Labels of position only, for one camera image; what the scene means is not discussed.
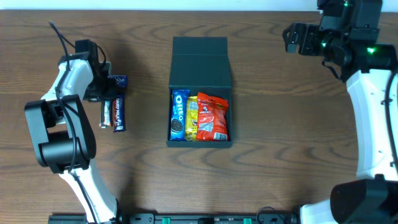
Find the green red candy bar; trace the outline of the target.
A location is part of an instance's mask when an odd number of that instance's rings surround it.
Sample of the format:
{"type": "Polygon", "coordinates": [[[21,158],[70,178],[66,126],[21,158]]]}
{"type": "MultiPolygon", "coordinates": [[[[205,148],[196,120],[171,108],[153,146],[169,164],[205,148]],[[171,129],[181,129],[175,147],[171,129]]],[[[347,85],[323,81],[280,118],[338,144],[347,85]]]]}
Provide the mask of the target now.
{"type": "Polygon", "coordinates": [[[101,102],[101,112],[100,112],[100,128],[108,128],[112,126],[111,121],[111,102],[102,101],[101,102]]]}

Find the dairy milk chocolate bar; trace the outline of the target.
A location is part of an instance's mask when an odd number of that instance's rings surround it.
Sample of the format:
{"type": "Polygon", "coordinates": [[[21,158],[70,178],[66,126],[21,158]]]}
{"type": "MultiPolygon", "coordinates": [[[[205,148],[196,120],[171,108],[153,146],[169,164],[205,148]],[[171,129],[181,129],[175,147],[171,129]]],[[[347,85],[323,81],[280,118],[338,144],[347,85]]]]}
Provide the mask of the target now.
{"type": "Polygon", "coordinates": [[[118,95],[113,101],[114,132],[123,132],[126,130],[124,109],[125,109],[124,95],[118,95]]]}

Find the blue eclipse mints tin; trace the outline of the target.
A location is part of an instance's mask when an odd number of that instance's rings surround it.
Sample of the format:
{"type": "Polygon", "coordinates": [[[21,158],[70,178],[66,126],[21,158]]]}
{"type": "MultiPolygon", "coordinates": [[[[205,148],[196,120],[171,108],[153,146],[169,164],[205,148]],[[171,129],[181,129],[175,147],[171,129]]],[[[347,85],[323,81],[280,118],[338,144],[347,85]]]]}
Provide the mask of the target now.
{"type": "Polygon", "coordinates": [[[125,89],[128,86],[128,79],[126,75],[109,75],[108,79],[115,80],[118,88],[125,89]]]}

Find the blue oreo cookie pack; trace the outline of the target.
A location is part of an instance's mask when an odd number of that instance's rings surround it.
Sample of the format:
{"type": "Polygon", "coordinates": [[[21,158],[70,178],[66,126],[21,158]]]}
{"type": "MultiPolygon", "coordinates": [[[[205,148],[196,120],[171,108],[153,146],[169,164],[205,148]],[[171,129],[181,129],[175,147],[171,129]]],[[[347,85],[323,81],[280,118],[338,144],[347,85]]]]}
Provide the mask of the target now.
{"type": "Polygon", "coordinates": [[[190,90],[172,91],[172,115],[170,117],[170,140],[185,140],[185,118],[190,90]]]}

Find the yellow snack packet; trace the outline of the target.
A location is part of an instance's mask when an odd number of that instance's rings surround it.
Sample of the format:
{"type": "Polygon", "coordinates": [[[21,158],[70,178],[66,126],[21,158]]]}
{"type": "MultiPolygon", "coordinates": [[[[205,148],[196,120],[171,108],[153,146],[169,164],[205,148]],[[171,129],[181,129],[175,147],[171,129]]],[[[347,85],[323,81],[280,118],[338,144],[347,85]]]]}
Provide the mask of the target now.
{"type": "Polygon", "coordinates": [[[185,118],[185,139],[195,141],[198,129],[197,96],[189,96],[187,100],[187,115],[185,118]]]}

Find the black gift box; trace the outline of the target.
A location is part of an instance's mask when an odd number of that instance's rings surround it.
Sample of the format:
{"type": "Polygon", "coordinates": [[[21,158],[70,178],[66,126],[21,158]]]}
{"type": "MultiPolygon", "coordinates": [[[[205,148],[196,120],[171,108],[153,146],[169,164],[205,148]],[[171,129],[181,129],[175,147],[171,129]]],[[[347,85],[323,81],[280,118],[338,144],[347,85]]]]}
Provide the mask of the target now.
{"type": "Polygon", "coordinates": [[[233,81],[226,37],[174,37],[169,77],[169,116],[173,114],[172,91],[202,92],[228,101],[225,115],[227,141],[171,141],[168,118],[167,147],[230,148],[234,141],[233,81]]]}

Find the red snack packet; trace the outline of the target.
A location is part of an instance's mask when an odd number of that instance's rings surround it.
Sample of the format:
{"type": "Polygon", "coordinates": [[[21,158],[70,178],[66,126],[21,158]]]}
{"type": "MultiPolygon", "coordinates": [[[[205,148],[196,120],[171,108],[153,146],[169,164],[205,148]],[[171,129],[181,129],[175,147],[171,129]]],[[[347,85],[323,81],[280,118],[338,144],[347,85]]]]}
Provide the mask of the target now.
{"type": "Polygon", "coordinates": [[[226,112],[228,101],[199,92],[197,141],[228,141],[226,112]]]}

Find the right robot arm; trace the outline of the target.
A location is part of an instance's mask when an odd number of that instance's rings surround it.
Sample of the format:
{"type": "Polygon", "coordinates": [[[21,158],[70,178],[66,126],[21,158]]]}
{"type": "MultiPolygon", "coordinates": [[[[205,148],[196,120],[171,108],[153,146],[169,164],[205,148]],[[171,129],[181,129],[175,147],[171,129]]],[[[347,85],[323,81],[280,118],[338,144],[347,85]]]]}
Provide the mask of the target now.
{"type": "Polygon", "coordinates": [[[397,222],[397,52],[378,42],[381,0],[318,1],[319,24],[283,31],[288,53],[320,56],[347,88],[358,138],[357,179],[303,205],[290,223],[397,222]]]}

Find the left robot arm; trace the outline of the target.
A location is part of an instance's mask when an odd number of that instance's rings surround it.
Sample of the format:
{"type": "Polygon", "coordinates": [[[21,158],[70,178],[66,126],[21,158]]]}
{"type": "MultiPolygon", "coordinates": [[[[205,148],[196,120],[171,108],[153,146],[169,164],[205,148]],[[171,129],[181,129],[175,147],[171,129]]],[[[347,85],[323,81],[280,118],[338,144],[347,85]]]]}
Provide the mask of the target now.
{"type": "Polygon", "coordinates": [[[113,100],[118,87],[108,77],[111,64],[98,58],[91,40],[75,42],[50,90],[25,105],[37,162],[58,174],[83,205],[85,223],[122,223],[118,200],[106,188],[95,162],[96,139],[82,102],[113,100]]]}

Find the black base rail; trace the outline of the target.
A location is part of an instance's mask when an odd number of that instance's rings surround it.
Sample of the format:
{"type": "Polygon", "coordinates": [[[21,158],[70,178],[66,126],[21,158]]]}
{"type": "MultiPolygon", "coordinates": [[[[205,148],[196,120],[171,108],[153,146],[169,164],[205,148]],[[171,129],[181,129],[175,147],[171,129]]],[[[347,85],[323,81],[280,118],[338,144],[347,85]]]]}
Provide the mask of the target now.
{"type": "Polygon", "coordinates": [[[266,212],[259,215],[156,215],[137,213],[122,215],[103,223],[126,224],[299,224],[298,216],[292,213],[266,212]]]}

